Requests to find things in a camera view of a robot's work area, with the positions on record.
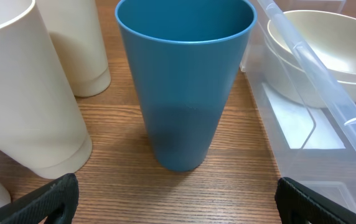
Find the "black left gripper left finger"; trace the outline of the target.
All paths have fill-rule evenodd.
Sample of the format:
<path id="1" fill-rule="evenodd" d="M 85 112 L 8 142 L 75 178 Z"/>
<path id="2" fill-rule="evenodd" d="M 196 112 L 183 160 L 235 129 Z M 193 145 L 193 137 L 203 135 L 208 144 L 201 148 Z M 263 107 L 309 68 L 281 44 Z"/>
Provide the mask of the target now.
<path id="1" fill-rule="evenodd" d="M 78 180 L 65 174 L 0 208 L 0 224 L 71 223 L 78 207 Z"/>

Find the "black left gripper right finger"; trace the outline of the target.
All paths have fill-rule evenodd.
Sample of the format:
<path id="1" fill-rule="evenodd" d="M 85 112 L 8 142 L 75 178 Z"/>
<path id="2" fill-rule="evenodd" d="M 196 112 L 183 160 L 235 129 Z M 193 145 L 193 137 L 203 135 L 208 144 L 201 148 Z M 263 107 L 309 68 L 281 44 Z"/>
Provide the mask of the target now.
<path id="1" fill-rule="evenodd" d="M 274 196 L 282 224 L 356 224 L 356 214 L 289 178 L 278 180 Z"/>

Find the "tall cream cup back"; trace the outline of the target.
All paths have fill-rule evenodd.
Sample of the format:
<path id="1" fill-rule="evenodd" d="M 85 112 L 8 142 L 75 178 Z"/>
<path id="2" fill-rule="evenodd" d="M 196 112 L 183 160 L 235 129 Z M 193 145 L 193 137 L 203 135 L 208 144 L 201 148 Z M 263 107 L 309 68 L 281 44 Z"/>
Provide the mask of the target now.
<path id="1" fill-rule="evenodd" d="M 111 83 L 95 0 L 37 0 L 75 96 L 89 97 Z"/>

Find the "cream bowl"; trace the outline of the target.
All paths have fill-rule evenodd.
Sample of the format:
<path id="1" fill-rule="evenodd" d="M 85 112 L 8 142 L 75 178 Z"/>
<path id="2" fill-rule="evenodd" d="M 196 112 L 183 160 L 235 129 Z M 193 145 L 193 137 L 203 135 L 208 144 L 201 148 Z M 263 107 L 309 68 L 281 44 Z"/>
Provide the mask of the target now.
<path id="1" fill-rule="evenodd" d="M 284 15 L 356 102 L 356 18 L 313 10 L 286 11 Z M 325 107 L 272 22 L 268 22 L 267 31 L 268 84 L 291 101 L 314 108 Z"/>

